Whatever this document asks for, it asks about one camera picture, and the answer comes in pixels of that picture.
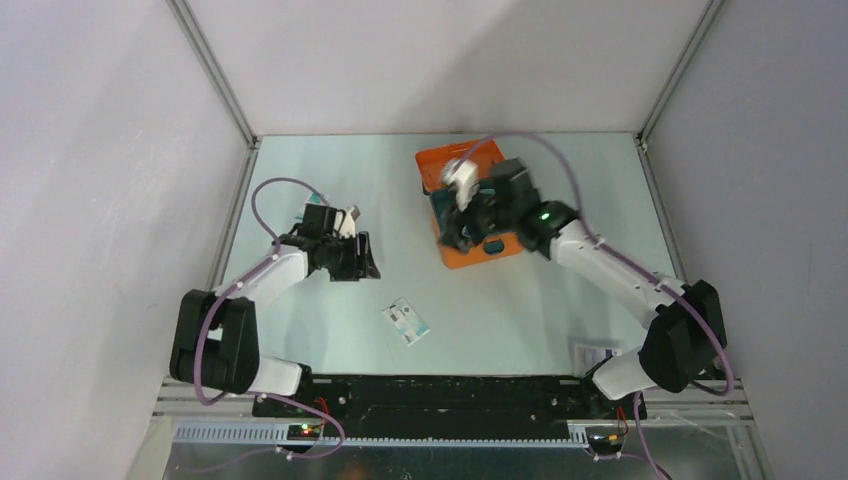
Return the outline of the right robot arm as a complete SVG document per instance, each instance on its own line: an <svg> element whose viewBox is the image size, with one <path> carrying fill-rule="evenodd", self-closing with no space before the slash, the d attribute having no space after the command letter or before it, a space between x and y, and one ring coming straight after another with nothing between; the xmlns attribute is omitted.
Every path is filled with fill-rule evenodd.
<svg viewBox="0 0 848 480"><path fill-rule="evenodd" d="M642 346L603 360L586 374L585 411L606 418L622 398L657 387L679 393L726 345L718 291L704 280L687 284L648 271L615 251L586 226L579 212L544 200L520 159L494 164L486 179L476 164L447 163L441 182L452 195L441 219L443 246L462 254L496 232L512 233L529 252L582 275L615 298L647 334Z"/></svg>

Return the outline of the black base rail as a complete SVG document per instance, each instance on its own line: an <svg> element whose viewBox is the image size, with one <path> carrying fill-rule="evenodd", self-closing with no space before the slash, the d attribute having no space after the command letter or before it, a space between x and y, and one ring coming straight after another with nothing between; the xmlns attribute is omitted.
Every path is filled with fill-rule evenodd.
<svg viewBox="0 0 848 480"><path fill-rule="evenodd" d="M347 440L569 440L583 420L646 419L634 397L608 400L571 376L317 375L302 382L297 406L255 401L255 418L308 419L327 412Z"/></svg>

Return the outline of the long white teal packet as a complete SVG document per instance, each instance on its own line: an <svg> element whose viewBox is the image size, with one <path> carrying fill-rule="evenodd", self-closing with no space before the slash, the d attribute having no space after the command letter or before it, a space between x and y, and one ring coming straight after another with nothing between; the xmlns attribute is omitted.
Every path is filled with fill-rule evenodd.
<svg viewBox="0 0 848 480"><path fill-rule="evenodd" d="M396 328L407 346L415 344L430 332L426 322L403 297L385 308L382 314Z"/></svg>

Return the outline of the white leaflet near base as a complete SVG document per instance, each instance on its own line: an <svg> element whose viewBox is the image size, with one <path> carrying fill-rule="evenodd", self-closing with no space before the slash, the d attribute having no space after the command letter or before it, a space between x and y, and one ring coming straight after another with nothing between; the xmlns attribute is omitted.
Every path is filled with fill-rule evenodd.
<svg viewBox="0 0 848 480"><path fill-rule="evenodd" d="M597 364L624 353L621 348L575 343L572 348L575 376L587 374Z"/></svg>

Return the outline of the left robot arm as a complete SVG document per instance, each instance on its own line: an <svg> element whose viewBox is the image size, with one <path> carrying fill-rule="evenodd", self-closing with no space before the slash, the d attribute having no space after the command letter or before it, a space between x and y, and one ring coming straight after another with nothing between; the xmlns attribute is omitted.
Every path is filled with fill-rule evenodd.
<svg viewBox="0 0 848 480"><path fill-rule="evenodd" d="M369 234L357 207L308 204L302 219L273 240L267 254L227 284L182 298L169 361L172 378L225 394L276 394L292 416L316 403L306 366L264 355L258 319L289 288L324 271L332 282L378 279Z"/></svg>

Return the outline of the teal divided tray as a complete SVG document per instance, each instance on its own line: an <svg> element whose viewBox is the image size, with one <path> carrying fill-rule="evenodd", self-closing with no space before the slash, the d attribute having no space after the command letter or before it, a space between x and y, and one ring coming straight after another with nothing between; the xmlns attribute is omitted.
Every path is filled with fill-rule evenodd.
<svg viewBox="0 0 848 480"><path fill-rule="evenodd" d="M465 227L456 202L456 189L444 187L429 195L435 220L435 235L441 246L459 250Z"/></svg>

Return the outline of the orange medicine box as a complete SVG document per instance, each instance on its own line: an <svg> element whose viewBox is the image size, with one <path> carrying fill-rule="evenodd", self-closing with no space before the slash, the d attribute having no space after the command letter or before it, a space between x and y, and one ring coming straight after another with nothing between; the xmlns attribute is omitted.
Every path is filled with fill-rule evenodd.
<svg viewBox="0 0 848 480"><path fill-rule="evenodd" d="M447 231L446 214L455 199L445 177L469 177L476 181L468 199L491 196L494 188L489 173L491 168L505 161L495 141L482 139L453 143L417 152L414 156L421 178L422 192L431 208L431 226L443 265L460 269L517 255L524 251L516 235L506 230L495 230L482 243L462 253L441 242Z"/></svg>

